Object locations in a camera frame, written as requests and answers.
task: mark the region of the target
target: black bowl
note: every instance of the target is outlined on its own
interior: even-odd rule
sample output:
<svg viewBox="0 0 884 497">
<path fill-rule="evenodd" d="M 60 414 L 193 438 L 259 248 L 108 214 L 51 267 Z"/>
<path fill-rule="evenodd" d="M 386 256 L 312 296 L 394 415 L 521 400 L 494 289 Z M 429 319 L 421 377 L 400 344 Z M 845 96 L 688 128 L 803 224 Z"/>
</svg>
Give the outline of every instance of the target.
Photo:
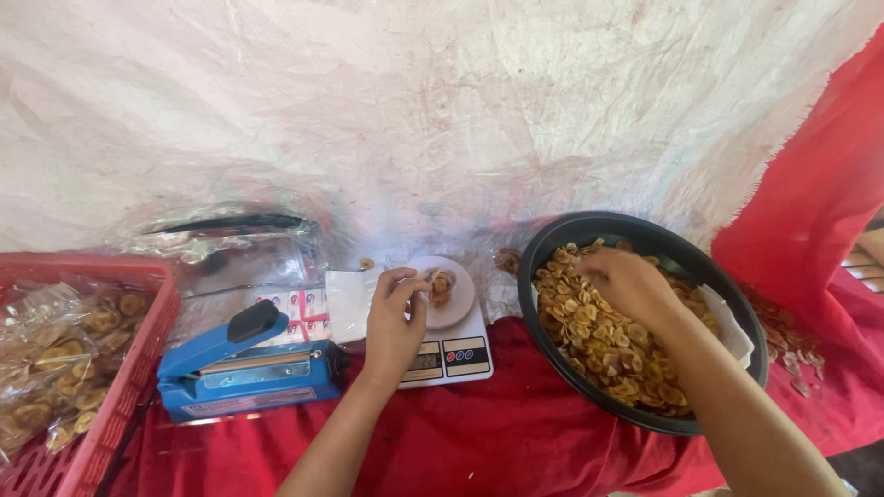
<svg viewBox="0 0 884 497">
<path fill-rule="evenodd" d="M 702 433 L 693 415 L 659 416 L 631 408 L 598 389 L 562 357 L 540 324 L 537 303 L 531 294 L 534 272 L 545 266 L 557 248 L 569 242 L 583 247 L 597 238 L 605 239 L 605 244 L 611 246 L 618 240 L 626 240 L 638 254 L 659 257 L 660 266 L 676 277 L 696 286 L 709 285 L 718 292 L 755 345 L 752 364 L 746 372 L 764 388 L 767 383 L 767 345 L 755 312 L 734 281 L 702 250 L 677 234 L 639 218 L 603 211 L 577 212 L 554 220 L 528 244 L 519 268 L 519 303 L 531 336 L 552 367 L 571 386 L 600 408 L 642 428 L 671 435 Z"/>
</svg>

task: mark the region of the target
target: white plastic sheet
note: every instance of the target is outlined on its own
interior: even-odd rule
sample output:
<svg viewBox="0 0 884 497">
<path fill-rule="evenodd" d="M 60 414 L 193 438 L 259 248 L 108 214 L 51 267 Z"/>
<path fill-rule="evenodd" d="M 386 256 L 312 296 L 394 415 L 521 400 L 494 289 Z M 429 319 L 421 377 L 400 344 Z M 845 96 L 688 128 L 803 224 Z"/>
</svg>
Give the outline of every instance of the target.
<svg viewBox="0 0 884 497">
<path fill-rule="evenodd" d="M 312 202 L 332 269 L 493 267 L 589 209 L 703 246 L 882 19 L 861 0 L 0 2 L 0 250 L 94 247 L 143 204 L 269 184 Z M 474 278 L 512 309 L 510 277 Z"/>
</svg>

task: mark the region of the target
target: red plastic basket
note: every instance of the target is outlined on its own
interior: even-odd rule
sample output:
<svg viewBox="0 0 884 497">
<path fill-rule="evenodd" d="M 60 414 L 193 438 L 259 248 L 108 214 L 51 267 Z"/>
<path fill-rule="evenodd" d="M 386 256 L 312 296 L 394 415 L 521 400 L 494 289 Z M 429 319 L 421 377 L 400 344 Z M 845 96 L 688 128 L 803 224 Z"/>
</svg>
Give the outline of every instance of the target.
<svg viewBox="0 0 884 497">
<path fill-rule="evenodd" d="M 140 399 L 156 367 L 181 299 L 175 292 L 171 267 L 139 257 L 76 256 L 61 254 L 0 254 L 0 300 L 17 279 L 58 283 L 63 274 L 114 280 L 156 295 L 92 429 L 57 454 L 30 444 L 4 471 L 4 497 L 86 497 L 95 494 L 111 464 Z"/>
</svg>

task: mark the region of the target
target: blue heat sealer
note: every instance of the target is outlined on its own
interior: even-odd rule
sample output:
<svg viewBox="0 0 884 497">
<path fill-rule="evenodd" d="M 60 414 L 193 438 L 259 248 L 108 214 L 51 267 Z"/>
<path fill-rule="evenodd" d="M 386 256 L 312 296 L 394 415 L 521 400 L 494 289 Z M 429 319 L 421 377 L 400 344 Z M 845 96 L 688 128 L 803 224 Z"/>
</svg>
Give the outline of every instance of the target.
<svg viewBox="0 0 884 497">
<path fill-rule="evenodd" d="M 251 348 L 287 326 L 265 299 L 166 354 L 157 389 L 171 420 L 338 397 L 349 361 L 330 340 Z"/>
</svg>

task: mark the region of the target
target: red fabric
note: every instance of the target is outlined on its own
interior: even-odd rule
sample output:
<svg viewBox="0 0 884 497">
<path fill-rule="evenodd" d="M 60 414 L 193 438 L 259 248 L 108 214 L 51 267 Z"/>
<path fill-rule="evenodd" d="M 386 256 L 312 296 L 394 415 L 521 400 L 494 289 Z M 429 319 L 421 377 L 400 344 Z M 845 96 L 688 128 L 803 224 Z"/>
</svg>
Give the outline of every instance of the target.
<svg viewBox="0 0 884 497">
<path fill-rule="evenodd" d="M 884 202 L 880 88 L 881 32 L 833 76 L 754 199 L 713 244 L 735 279 L 793 310 L 821 338 L 822 388 L 799 396 L 777 364 L 767 392 L 826 455 L 884 438 L 884 297 L 838 267 Z M 490 379 L 393 396 L 356 495 L 682 496 L 722 483 L 704 439 L 642 431 L 595 408 L 553 370 L 520 319 L 490 326 L 489 341 Z M 335 405 L 187 427 L 168 424 L 154 406 L 115 492 L 133 494 L 137 479 L 138 494 L 150 497 L 271 495 Z"/>
</svg>

